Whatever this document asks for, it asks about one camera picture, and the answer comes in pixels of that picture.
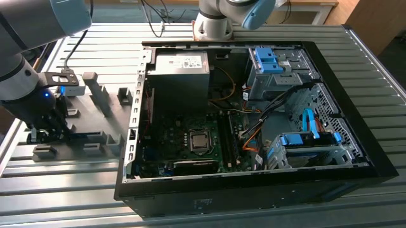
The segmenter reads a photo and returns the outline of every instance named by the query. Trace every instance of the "ram slot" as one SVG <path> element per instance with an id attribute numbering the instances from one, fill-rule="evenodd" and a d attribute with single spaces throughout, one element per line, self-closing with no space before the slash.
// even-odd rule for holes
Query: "ram slot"
<path id="1" fill-rule="evenodd" d="M 234 125 L 232 125 L 232 116 L 228 115 L 228 125 L 230 125 L 230 131 L 231 131 L 231 138 L 232 138 L 232 155 L 234 155 L 234 162 L 236 162 L 239 157 L 239 140 L 238 140 L 238 134 L 234 132 Z"/>
<path id="2" fill-rule="evenodd" d="M 220 114 L 216 118 L 219 139 L 222 145 L 222 155 L 224 167 L 231 169 L 236 165 L 234 151 L 234 132 L 230 125 L 228 115 Z"/>

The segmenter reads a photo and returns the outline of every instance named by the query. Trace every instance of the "aluminum slotted table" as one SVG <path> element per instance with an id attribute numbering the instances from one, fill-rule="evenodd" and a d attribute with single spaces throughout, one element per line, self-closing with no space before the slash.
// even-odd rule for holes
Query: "aluminum slotted table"
<path id="1" fill-rule="evenodd" d="M 165 26 L 155 38 L 149 26 L 93 24 L 71 60 L 77 74 L 97 72 L 107 91 L 131 87 L 141 41 L 191 40 L 191 24 Z M 80 34 L 61 39 L 44 71 L 60 72 Z M 350 29 L 340 26 L 235 27 L 236 40 L 314 41 L 397 167 L 399 176 L 332 202 L 143 220 L 113 200 L 116 159 L 31 160 L 35 145 L 15 121 L 0 147 L 0 227 L 386 227 L 406 226 L 406 93 Z"/>

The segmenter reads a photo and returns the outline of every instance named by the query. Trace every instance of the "floor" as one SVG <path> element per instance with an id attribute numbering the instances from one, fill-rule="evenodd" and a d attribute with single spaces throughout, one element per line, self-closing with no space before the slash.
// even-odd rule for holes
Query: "floor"
<path id="1" fill-rule="evenodd" d="M 177 6 L 180 9 L 175 9 L 169 13 L 171 22 L 188 23 L 191 20 L 196 19 L 198 10 L 181 10 L 181 6 Z M 152 13 L 151 22 L 160 22 L 160 18 L 156 13 Z M 95 6 L 93 11 L 93 22 L 95 23 L 121 23 L 121 22 L 147 22 L 144 12 L 139 6 L 135 5 L 103 5 Z"/>

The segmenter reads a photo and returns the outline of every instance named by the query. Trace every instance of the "power supply label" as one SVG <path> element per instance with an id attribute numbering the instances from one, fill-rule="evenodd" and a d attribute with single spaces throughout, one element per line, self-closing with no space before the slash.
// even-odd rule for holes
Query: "power supply label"
<path id="1" fill-rule="evenodd" d="M 202 68 L 202 56 L 157 56 L 169 68 Z"/>

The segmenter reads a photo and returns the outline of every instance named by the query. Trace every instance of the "black metal frame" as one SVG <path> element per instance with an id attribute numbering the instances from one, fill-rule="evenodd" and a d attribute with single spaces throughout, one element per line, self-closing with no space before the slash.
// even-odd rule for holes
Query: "black metal frame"
<path id="1" fill-rule="evenodd" d="M 350 169 L 315 170 L 271 173 L 220 178 L 121 183 L 123 160 L 115 187 L 116 200 L 141 216 L 210 213 L 222 210 L 271 208 L 311 202 L 326 202 L 364 185 L 380 183 L 398 176 L 398 172 L 378 144 L 362 116 L 344 92 L 334 72 L 314 42 L 250 41 L 250 42 L 143 42 L 148 49 L 176 46 L 240 47 L 270 45 L 300 45 L 314 63 L 322 81 L 340 110 L 351 134 L 370 166 Z"/>

